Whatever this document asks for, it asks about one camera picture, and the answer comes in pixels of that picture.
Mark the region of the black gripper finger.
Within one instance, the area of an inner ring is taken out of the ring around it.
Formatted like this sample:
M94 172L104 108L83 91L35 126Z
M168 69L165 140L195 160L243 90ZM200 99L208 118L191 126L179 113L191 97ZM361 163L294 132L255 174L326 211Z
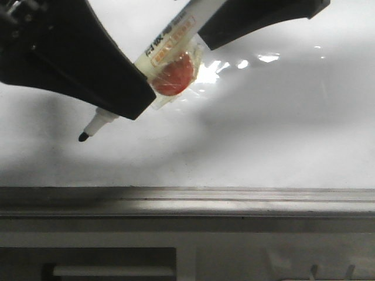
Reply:
M210 50L267 26L293 20L311 19L327 6L324 0L226 1L198 31Z

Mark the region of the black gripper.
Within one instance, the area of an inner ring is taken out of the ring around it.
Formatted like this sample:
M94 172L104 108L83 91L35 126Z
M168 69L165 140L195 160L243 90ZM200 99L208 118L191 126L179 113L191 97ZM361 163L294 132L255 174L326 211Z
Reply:
M135 120L156 95L88 1L1 1L1 81Z

